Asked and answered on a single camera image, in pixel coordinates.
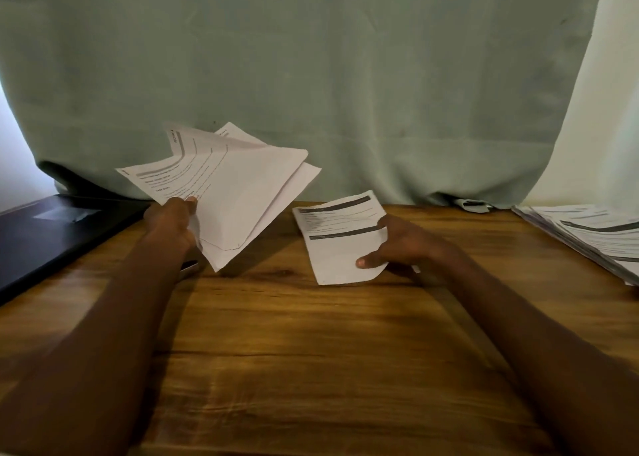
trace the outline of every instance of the left hand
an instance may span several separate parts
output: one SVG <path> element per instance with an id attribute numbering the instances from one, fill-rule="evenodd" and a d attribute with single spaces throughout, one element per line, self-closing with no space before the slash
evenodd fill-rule
<path id="1" fill-rule="evenodd" d="M 175 235 L 185 243 L 186 250 L 196 245 L 196 238 L 188 229 L 188 220 L 196 213 L 197 199 L 189 197 L 182 200 L 170 198 L 164 205 L 154 203 L 144 213 L 146 228 L 149 234 L 160 233 L 163 236 Z"/>

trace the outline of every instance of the stack of papers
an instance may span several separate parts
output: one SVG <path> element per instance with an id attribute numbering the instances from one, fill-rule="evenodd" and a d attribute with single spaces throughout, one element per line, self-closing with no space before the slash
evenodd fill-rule
<path id="1" fill-rule="evenodd" d="M 388 237 L 386 228 L 377 226 L 386 212 L 372 190 L 314 207 L 295 207 L 293 215 L 318 284 L 369 281 L 388 264 L 372 269 L 355 266 L 357 259 L 376 251 Z"/>
<path id="2" fill-rule="evenodd" d="M 117 169 L 159 204 L 198 199 L 191 228 L 218 271 L 239 254 L 320 171 L 306 150 L 263 143 L 227 123 L 216 132 L 168 125 L 172 156 Z"/>
<path id="3" fill-rule="evenodd" d="M 627 284 L 639 286 L 639 217 L 597 205 L 515 207 L 513 211 Z"/>

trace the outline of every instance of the white wall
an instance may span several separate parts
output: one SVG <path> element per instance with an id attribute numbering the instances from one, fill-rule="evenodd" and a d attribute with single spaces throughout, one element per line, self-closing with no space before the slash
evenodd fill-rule
<path id="1" fill-rule="evenodd" d="M 36 167 L 0 87 L 0 212 L 56 193 Z"/>
<path id="2" fill-rule="evenodd" d="M 600 0 L 592 39 L 552 158 L 523 203 L 601 201 L 602 167 L 623 118 L 628 117 L 625 113 L 638 85 L 639 0 Z M 639 152 L 635 158 L 639 162 Z"/>

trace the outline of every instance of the curtain fold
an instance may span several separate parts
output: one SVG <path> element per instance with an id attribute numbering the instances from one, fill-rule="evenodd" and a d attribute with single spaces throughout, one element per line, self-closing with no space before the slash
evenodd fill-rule
<path id="1" fill-rule="evenodd" d="M 36 161 L 140 197 L 165 120 L 306 148 L 313 200 L 507 206 L 546 166 L 597 0 L 0 0 Z"/>

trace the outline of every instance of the wood grain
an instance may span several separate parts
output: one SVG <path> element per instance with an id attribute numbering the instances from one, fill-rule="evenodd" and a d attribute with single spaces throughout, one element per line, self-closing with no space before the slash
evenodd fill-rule
<path id="1" fill-rule="evenodd" d="M 389 206 L 639 368 L 636 291 L 510 212 Z M 0 389 L 91 307 L 141 224 L 0 308 Z M 144 455 L 556 453 L 456 300 L 385 271 L 315 283 L 290 209 L 221 273 L 175 290 L 140 414 Z"/>

